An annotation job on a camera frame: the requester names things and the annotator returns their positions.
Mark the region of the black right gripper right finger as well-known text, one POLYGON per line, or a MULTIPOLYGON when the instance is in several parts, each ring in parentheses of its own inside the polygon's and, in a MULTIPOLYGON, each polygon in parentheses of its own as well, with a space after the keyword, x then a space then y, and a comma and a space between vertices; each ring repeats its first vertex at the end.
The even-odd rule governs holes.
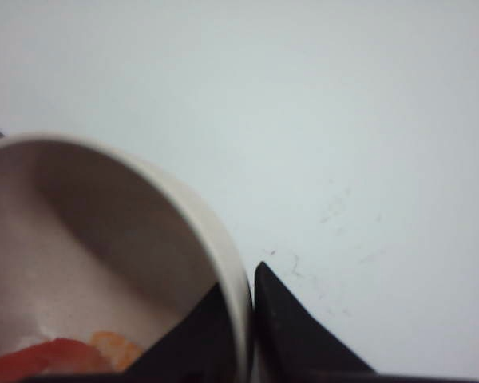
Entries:
POLYGON ((255 335, 272 382, 363 382, 377 376, 265 262, 255 269, 255 335))

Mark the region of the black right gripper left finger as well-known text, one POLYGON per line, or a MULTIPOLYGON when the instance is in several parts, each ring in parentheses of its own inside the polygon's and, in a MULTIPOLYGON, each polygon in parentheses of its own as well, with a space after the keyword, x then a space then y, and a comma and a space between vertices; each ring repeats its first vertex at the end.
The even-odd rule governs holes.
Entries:
POLYGON ((125 382, 234 382, 236 378, 232 324, 219 284, 124 372, 125 382))

